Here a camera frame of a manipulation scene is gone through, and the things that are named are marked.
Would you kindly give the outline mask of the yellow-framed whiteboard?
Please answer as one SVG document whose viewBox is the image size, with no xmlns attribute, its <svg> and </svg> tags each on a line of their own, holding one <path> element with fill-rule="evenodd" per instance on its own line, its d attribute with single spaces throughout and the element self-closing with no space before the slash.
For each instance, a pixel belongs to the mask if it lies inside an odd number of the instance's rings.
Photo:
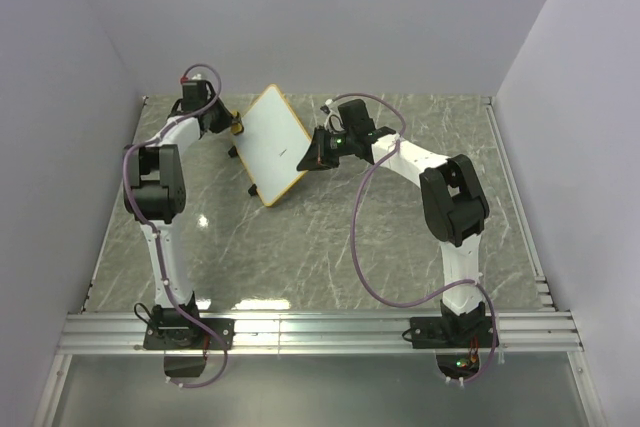
<svg viewBox="0 0 640 427">
<path fill-rule="evenodd" d="M 306 174 L 297 165 L 311 136 L 275 84 L 241 114 L 241 121 L 243 132 L 233 137 L 234 147 L 255 194 L 272 207 Z"/>
</svg>

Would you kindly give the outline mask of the yellow bone-shaped eraser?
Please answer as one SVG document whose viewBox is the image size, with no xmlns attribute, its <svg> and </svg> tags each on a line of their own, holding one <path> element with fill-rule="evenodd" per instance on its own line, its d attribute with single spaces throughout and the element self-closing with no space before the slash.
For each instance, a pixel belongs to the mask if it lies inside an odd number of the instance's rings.
<svg viewBox="0 0 640 427">
<path fill-rule="evenodd" d="M 233 136 L 238 136 L 244 132 L 243 121 L 241 118 L 241 114 L 238 111 L 234 111 L 232 113 L 230 132 Z"/>
</svg>

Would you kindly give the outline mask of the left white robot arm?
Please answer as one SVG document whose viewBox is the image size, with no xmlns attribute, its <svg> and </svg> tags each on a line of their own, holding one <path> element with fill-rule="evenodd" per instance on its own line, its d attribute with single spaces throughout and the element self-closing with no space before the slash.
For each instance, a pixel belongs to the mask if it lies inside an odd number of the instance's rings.
<svg viewBox="0 0 640 427">
<path fill-rule="evenodd" d="M 155 304 L 147 312 L 147 334 L 180 349 L 196 346 L 204 333 L 179 248 L 178 216 L 186 207 L 181 155 L 206 133 L 240 124 L 202 78 L 181 79 L 182 97 L 163 127 L 125 150 L 123 195 L 126 210 L 145 237 L 155 282 Z"/>
</svg>

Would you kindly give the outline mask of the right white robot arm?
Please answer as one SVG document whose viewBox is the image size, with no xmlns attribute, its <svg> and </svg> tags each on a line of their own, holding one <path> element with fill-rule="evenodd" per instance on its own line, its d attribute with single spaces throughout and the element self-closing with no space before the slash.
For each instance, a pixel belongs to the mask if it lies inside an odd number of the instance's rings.
<svg viewBox="0 0 640 427">
<path fill-rule="evenodd" d="M 360 185 L 366 187 L 379 168 L 400 175 L 416 185 L 421 194 L 424 218 L 431 235 L 439 241 L 444 286 L 441 299 L 441 333 L 455 347 L 473 339 L 477 327 L 493 320 L 493 304 L 480 285 L 479 247 L 490 208 L 472 161 L 465 155 L 447 157 L 419 147 L 402 130 L 377 126 L 370 117 L 365 94 L 333 98 L 338 109 L 323 110 L 328 118 L 318 126 L 299 161 L 300 171 L 335 169 L 341 158 L 355 156 L 369 164 Z"/>
</svg>

